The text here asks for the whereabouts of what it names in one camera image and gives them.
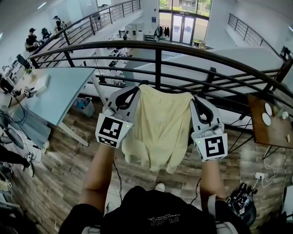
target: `light blue desk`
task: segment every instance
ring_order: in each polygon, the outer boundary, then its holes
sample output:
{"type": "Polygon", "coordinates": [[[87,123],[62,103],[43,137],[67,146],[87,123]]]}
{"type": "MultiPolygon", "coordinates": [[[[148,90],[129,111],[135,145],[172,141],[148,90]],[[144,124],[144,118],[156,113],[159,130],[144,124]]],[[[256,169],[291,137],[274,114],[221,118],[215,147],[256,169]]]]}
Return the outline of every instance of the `light blue desk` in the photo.
{"type": "Polygon", "coordinates": [[[32,88],[37,79],[41,78],[44,74],[49,74],[50,78],[47,89],[38,96],[27,99],[27,108],[49,123],[59,126],[83,145],[88,146],[88,142],[74,133],[62,121],[89,79],[94,84],[97,93],[101,93],[94,71],[95,69],[90,68],[35,69],[33,71],[36,75],[34,82],[32,80],[20,82],[20,84],[17,84],[17,88],[22,88],[23,90],[25,86],[32,88]]]}

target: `ceiling light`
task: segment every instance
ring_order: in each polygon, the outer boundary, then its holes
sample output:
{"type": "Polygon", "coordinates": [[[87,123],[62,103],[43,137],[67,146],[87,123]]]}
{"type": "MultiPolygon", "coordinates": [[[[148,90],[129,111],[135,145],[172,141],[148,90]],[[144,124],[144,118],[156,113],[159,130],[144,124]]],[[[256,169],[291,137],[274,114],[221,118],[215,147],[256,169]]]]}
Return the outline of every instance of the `ceiling light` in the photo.
{"type": "Polygon", "coordinates": [[[38,10],[39,9],[41,9],[43,6],[45,6],[46,5],[46,2],[44,2],[42,5],[40,5],[39,7],[38,7],[38,10]]]}

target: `power outlet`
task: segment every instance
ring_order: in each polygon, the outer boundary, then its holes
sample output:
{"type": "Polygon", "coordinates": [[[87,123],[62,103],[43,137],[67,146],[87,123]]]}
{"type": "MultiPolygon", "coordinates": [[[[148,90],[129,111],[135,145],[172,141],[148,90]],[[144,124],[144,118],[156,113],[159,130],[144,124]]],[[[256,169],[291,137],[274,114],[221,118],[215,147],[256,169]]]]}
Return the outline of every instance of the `power outlet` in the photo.
{"type": "Polygon", "coordinates": [[[261,179],[261,180],[263,180],[264,177],[265,177],[265,174],[264,174],[264,173],[256,172],[256,174],[255,174],[255,178],[256,178],[256,179],[261,179]]]}

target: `black t-shirt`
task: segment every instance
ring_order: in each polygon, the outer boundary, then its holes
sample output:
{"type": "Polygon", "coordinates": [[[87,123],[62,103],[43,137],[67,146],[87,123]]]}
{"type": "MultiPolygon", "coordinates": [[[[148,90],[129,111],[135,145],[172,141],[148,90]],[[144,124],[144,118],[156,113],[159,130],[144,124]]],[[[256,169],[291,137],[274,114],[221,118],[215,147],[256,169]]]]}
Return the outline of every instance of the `black t-shirt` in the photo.
{"type": "MultiPolygon", "coordinates": [[[[37,42],[36,41],[36,38],[37,38],[36,35],[32,35],[32,36],[31,35],[28,35],[28,37],[27,37],[27,45],[32,46],[35,42],[37,42]]],[[[27,50],[29,52],[32,52],[32,51],[34,51],[36,49],[37,49],[37,47],[27,48],[27,50]]]]}
{"type": "Polygon", "coordinates": [[[171,193],[146,191],[136,186],[116,210],[106,214],[88,204],[73,207],[60,227],[60,234],[86,233],[208,233],[227,228],[229,222],[239,234],[250,230],[223,201],[215,202],[215,216],[202,212],[171,193]]]}
{"type": "Polygon", "coordinates": [[[62,28],[61,28],[61,21],[60,21],[60,20],[57,20],[57,21],[56,21],[56,25],[57,25],[57,30],[58,30],[58,31],[61,31],[62,28]]]}

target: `ceiling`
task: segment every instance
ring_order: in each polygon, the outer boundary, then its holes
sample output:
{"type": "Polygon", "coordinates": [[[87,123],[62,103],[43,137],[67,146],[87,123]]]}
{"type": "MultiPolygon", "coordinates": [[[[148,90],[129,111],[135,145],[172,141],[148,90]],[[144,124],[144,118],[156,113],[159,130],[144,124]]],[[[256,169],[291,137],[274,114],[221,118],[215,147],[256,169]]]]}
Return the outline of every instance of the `ceiling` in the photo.
{"type": "Polygon", "coordinates": [[[31,14],[43,11],[55,2],[63,0],[2,0],[0,3],[0,33],[5,33],[31,14]],[[44,2],[47,4],[38,10],[44,2]]]}

